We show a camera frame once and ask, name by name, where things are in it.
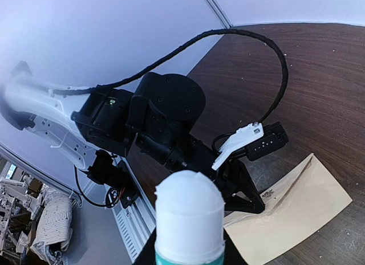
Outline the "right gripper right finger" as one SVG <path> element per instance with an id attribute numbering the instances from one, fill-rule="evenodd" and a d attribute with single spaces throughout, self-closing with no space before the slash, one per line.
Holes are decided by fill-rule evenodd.
<path id="1" fill-rule="evenodd" d="M 247 262 L 238 252 L 236 246 L 231 240 L 230 236 L 224 230 L 225 239 L 225 253 L 224 253 L 224 265 L 247 265 Z"/>

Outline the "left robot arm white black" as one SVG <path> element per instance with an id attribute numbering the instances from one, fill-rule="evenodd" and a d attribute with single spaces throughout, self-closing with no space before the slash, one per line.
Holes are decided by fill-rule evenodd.
<path id="1" fill-rule="evenodd" d="M 72 95 L 35 82 L 26 62 L 1 84 L 1 116 L 17 130 L 27 130 L 54 143 L 78 171 L 126 197 L 132 180 L 113 165 L 113 155 L 126 157 L 132 145 L 169 172 L 200 172 L 221 192 L 227 211 L 258 214 L 265 204 L 246 166 L 232 157 L 262 137 L 261 124 L 251 124 L 229 137 L 221 153 L 190 133 L 206 105 L 201 87 L 178 74 L 149 72 L 137 90 L 97 88 Z"/>

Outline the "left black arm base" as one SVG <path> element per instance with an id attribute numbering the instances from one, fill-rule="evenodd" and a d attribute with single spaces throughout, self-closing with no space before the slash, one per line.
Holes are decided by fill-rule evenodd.
<path id="1" fill-rule="evenodd" d="M 126 209 L 139 196 L 139 190 L 125 167 L 113 164 L 113 157 L 104 150 L 96 151 L 94 163 L 86 171 L 87 177 L 98 185 L 108 185 L 105 204 L 102 207 L 113 208 L 119 202 Z"/>

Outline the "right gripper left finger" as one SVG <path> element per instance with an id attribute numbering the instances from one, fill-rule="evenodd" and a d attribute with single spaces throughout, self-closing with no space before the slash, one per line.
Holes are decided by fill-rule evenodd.
<path id="1" fill-rule="evenodd" d="M 156 241 L 156 229 L 154 229 L 154 231 L 148 238 L 146 244 L 142 248 L 138 257 L 135 259 L 133 265 L 155 265 L 156 264 L 155 241 Z"/>

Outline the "small green glue stick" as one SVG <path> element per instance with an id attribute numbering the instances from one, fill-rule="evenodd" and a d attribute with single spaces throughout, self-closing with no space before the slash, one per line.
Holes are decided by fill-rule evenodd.
<path id="1" fill-rule="evenodd" d="M 156 264 L 223 264 L 221 192 L 200 172 L 175 172 L 156 186 Z"/>

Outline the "brown kraft envelope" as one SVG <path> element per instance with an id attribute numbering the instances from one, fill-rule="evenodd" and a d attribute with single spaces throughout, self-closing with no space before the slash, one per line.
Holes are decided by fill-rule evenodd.
<path id="1" fill-rule="evenodd" d="M 224 228 L 247 264 L 266 264 L 336 217 L 352 199 L 314 155 L 261 194 L 259 214 L 232 212 Z"/>

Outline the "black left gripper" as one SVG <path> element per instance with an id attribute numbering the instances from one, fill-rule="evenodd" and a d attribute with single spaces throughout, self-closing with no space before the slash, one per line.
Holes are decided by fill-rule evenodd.
<path id="1" fill-rule="evenodd" d="M 252 178 L 240 160 L 228 161 L 217 170 L 210 169 L 210 179 L 225 201 L 225 211 L 260 214 L 265 204 Z"/>

